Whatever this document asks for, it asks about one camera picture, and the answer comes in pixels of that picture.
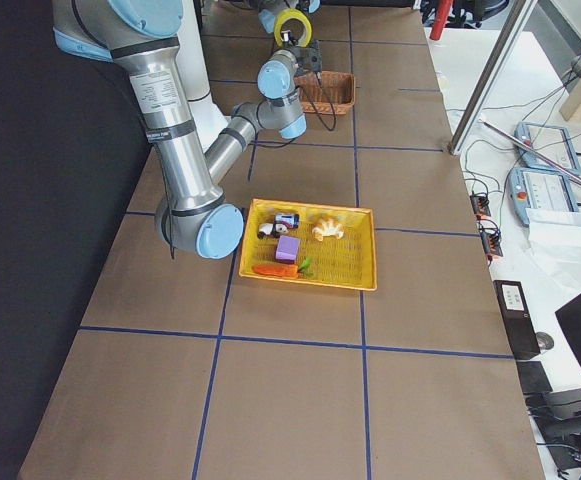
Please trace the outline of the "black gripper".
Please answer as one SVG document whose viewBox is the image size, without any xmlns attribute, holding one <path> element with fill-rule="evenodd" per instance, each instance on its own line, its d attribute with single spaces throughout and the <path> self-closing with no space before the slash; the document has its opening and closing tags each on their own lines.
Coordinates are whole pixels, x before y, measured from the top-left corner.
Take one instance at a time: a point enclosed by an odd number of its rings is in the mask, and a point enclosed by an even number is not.
<svg viewBox="0 0 581 480">
<path fill-rule="evenodd" d="M 310 43 L 301 47 L 291 43 L 291 31 L 282 30 L 280 32 L 281 45 L 289 50 L 296 59 L 296 75 L 307 75 L 309 73 L 320 74 L 323 70 L 323 62 L 319 41 L 313 39 Z"/>
</svg>

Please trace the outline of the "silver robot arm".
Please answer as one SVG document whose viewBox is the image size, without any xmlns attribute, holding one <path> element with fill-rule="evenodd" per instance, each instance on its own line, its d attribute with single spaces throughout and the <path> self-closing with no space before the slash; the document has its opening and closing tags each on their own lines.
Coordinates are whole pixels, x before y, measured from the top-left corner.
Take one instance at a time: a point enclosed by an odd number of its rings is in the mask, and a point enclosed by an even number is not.
<svg viewBox="0 0 581 480">
<path fill-rule="evenodd" d="M 229 1 L 238 8 L 253 10 L 267 33 L 281 28 L 291 19 L 304 20 L 321 6 L 320 0 L 243 0 Z"/>
<path fill-rule="evenodd" d="M 234 107 L 211 142 L 196 126 L 213 105 L 194 6 L 189 1 L 55 1 L 53 31 L 64 52 L 112 62 L 129 77 L 144 131 L 160 157 L 165 195 L 155 214 L 171 250 L 220 259 L 241 239 L 244 220 L 219 183 L 262 130 L 294 139 L 306 130 L 296 77 L 321 60 L 308 18 L 317 1 L 251 1 L 277 50 L 260 68 L 263 98 Z"/>
</svg>

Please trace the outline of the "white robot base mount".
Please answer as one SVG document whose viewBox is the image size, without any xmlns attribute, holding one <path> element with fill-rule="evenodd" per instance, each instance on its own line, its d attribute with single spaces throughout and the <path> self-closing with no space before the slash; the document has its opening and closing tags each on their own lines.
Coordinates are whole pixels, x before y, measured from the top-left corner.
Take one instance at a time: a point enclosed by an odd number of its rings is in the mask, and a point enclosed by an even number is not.
<svg viewBox="0 0 581 480">
<path fill-rule="evenodd" d="M 227 126 L 228 120 L 212 97 L 193 1 L 183 0 L 182 7 L 176 64 L 202 149 L 207 151 Z"/>
</svg>

